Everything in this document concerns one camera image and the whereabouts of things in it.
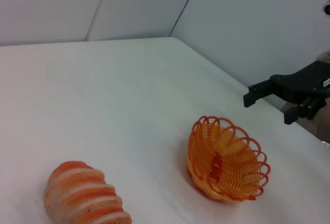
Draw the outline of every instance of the woven basket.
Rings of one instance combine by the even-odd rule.
[[[192,127],[188,172],[211,199],[255,200],[268,183],[270,166],[266,161],[258,142],[228,119],[202,116]]]

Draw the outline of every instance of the white tabletop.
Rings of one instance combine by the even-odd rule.
[[[329,223],[330,149],[174,38],[0,48],[0,223],[49,224],[52,170],[102,170],[134,224]],[[272,167],[256,201],[220,204],[186,171],[191,127],[229,118]]]

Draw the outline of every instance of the orange striped bread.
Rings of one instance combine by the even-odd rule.
[[[122,199],[104,174],[82,161],[68,161],[49,177],[44,204],[55,224],[131,224]]]

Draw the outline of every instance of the sticker label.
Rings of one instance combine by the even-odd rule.
[[[330,84],[330,78],[327,79],[327,81],[324,81],[324,82],[323,82],[323,86],[324,86],[324,87],[328,86],[329,84]]]

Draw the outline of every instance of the white wall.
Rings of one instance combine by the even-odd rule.
[[[187,0],[102,0],[88,40],[167,37]]]
[[[0,45],[83,41],[100,0],[0,0]]]
[[[172,36],[248,86],[294,73],[330,48],[326,1],[190,0]]]

